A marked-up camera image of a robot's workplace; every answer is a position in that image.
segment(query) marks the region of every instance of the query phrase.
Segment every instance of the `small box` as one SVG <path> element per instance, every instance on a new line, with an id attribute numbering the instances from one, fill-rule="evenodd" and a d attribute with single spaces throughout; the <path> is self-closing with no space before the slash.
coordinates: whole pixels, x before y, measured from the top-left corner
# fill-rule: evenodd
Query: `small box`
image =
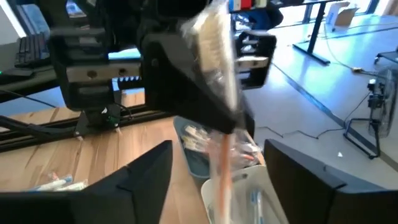
<path id="1" fill-rule="evenodd" d="M 326 24 L 348 27 L 353 20 L 355 12 L 359 8 L 348 1 L 338 2 L 331 5 L 329 14 L 326 17 Z"/>

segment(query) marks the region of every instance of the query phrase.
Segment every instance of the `computer keyboard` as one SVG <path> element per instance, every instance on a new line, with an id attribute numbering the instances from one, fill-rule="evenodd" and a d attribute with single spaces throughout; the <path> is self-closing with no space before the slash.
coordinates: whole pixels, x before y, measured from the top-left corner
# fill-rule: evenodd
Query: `computer keyboard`
<path id="1" fill-rule="evenodd" d="M 50 65 L 50 53 L 46 44 L 46 35 L 41 32 L 18 39 L 19 50 L 16 53 L 16 68 L 37 68 Z"/>

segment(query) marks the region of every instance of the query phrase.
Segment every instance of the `plastic wrapper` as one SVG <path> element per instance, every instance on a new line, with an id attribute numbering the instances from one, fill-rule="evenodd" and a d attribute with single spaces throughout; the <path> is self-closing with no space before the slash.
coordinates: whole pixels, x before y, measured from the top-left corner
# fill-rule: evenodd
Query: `plastic wrapper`
<path id="1" fill-rule="evenodd" d="M 242 91 L 236 76 L 236 54 L 228 1 L 212 1 L 196 17 L 182 24 L 181 31 L 183 38 L 197 58 L 200 75 L 203 76 L 209 89 L 229 108 L 232 114 L 236 115 L 237 126 L 244 127 L 240 100 Z M 187 132 L 200 133 L 189 128 Z M 189 139 L 185 139 L 185 142 L 188 142 L 187 144 L 184 142 L 187 148 L 208 153 L 210 176 L 214 180 L 215 204 L 213 207 L 216 224 L 247 223 L 240 215 L 239 203 L 232 188 L 231 178 L 233 170 L 258 163 L 256 155 L 259 148 L 255 146 L 251 138 L 251 141 L 248 141 L 247 137 L 247 131 L 235 129 L 231 134 L 208 131 L 204 141 L 201 139 L 202 136 L 197 138 L 198 141 L 190 142 Z"/>
<path id="2" fill-rule="evenodd" d="M 85 189 L 87 186 L 88 186 L 88 181 L 84 180 L 81 182 L 70 184 L 68 186 L 60 187 L 58 189 L 55 189 L 55 191 L 79 191 Z"/>
<path id="3" fill-rule="evenodd" d="M 65 177 L 58 178 L 56 174 L 52 174 L 51 178 L 53 179 L 51 182 L 29 189 L 28 192 L 54 191 L 55 189 L 63 187 L 69 183 L 72 183 L 73 181 L 72 175 L 67 175 Z"/>

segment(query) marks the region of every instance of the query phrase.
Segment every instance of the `white wall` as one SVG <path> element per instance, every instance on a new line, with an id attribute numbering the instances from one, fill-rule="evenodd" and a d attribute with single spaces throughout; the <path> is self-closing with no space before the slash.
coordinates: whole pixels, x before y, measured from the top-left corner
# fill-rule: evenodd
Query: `white wall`
<path id="1" fill-rule="evenodd" d="M 397 2 L 398 0 L 380 0 L 374 13 L 378 16 L 394 14 L 394 9 L 391 10 L 391 7 L 394 5 L 396 7 Z"/>
<path id="2" fill-rule="evenodd" d="M 18 37 L 25 36 L 6 0 L 0 0 L 0 45 L 15 42 Z"/>

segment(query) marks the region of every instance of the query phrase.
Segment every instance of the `wooden table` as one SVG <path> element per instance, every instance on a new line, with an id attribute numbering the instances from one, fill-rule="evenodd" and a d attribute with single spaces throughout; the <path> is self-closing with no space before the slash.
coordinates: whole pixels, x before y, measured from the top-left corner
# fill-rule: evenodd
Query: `wooden table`
<path id="1" fill-rule="evenodd" d="M 144 94 L 124 96 L 126 106 L 144 103 Z M 46 123 L 77 117 L 67 108 L 13 116 L 26 123 Z M 47 176 L 71 174 L 75 182 L 92 184 L 138 158 L 164 140 L 173 141 L 173 167 L 169 191 L 160 223 L 208 223 L 206 211 L 191 175 L 173 126 L 173 118 L 121 128 L 116 132 L 86 137 L 83 141 L 66 139 L 0 154 L 0 189 L 22 190 L 44 184 Z"/>

